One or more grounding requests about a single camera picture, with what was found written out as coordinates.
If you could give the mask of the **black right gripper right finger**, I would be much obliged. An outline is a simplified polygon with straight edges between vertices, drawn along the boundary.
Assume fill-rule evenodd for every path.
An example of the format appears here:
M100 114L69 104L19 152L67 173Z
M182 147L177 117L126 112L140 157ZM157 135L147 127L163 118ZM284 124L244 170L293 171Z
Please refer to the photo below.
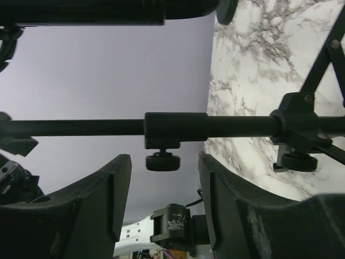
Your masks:
M344 258L344 195L294 201L201 153L198 170L217 258Z

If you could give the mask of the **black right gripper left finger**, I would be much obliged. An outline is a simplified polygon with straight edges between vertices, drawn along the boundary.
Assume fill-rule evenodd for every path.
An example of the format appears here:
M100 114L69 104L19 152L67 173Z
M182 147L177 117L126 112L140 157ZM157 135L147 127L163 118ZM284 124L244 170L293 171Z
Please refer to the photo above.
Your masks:
M58 191L1 205L1 258L112 258L131 172L120 154Z

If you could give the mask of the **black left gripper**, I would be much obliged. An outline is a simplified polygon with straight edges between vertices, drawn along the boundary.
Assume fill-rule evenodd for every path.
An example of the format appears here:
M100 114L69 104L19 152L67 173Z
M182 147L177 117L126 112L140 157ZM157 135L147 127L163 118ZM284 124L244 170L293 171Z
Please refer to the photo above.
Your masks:
M196 255L197 246L207 245L208 225L205 215L191 215L190 209L175 203L156 210L150 241L168 250Z

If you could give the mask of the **black shock-mount tripod stand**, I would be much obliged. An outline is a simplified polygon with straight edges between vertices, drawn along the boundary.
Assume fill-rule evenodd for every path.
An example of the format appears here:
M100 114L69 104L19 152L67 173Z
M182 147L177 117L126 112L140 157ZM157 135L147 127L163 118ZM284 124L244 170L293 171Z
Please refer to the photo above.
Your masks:
M12 120L1 115L1 149L26 156L36 137L84 137L142 135L150 171L169 172L180 167L172 154L182 142L208 138L268 137L279 147L276 172L313 172L322 153L344 163L344 150L332 137L344 136L344 117L320 117L314 111L316 89L332 65L340 89L344 89L344 12L340 12L299 92L284 95L268 116L209 116L205 113L146 113L143 119L115 120Z

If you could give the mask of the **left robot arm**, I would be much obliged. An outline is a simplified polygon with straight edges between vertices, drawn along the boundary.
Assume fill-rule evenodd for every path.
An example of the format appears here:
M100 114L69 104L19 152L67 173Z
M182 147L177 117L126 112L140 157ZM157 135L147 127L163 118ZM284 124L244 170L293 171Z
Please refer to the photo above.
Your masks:
M139 222L123 226L113 257L151 249L162 251L166 258L175 258L172 250L194 257L197 247L209 244L206 216L191 215L189 208L172 203Z

